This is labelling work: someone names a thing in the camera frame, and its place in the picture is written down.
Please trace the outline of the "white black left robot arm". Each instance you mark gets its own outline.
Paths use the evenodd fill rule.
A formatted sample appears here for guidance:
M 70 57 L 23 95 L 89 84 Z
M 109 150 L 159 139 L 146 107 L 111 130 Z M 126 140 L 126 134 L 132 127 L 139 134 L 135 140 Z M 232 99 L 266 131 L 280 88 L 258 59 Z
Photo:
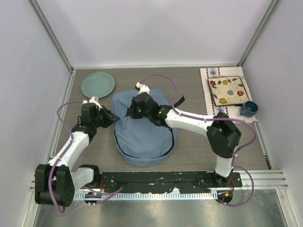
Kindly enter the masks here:
M 96 165 L 81 165 L 72 168 L 82 151 L 92 142 L 97 129 L 108 128 L 119 117 L 95 101 L 84 101 L 76 125 L 61 150 L 47 164 L 35 169 L 35 202 L 54 205 L 63 212 L 70 206 L 74 194 L 84 186 L 95 189 L 100 185 L 101 174 Z

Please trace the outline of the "light blue student backpack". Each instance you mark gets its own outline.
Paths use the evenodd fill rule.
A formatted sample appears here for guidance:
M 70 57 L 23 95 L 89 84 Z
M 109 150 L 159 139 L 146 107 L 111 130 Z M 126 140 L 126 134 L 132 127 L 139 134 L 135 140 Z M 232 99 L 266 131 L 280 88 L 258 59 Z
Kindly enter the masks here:
M 149 167 L 163 162 L 173 151 L 178 130 L 158 127 L 148 119 L 126 117 L 127 108 L 138 92 L 125 91 L 112 97 L 112 113 L 120 118 L 113 124 L 117 149 L 131 166 Z

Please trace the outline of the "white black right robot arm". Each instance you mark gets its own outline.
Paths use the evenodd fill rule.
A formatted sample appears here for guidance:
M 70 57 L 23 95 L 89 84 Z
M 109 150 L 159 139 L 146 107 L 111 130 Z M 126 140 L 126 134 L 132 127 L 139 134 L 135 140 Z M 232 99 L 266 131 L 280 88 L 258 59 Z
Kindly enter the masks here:
M 134 96 L 126 116 L 133 119 L 146 118 L 159 127 L 179 128 L 201 134 L 208 138 L 216 154 L 214 182 L 224 187 L 231 182 L 233 155 L 241 132 L 223 113 L 217 116 L 202 116 L 183 112 L 171 105 L 159 105 L 151 95 L 143 92 Z

